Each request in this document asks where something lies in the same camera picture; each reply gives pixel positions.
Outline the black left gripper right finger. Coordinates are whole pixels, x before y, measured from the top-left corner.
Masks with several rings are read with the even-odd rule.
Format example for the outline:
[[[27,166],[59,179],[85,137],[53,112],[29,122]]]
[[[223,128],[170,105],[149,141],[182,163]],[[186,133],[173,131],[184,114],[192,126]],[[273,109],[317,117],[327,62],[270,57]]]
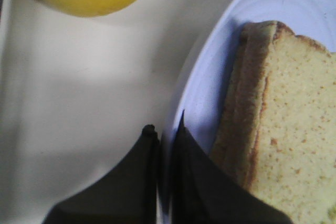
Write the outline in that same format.
[[[172,223],[291,223],[224,174],[180,119],[172,156]]]

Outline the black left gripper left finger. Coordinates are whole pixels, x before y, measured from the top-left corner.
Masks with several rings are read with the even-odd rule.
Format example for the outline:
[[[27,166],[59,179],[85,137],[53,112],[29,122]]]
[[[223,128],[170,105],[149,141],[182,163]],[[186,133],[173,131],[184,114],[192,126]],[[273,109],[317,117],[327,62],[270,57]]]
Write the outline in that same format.
[[[100,180],[59,202],[44,223],[155,223],[160,141],[146,125],[127,155]]]

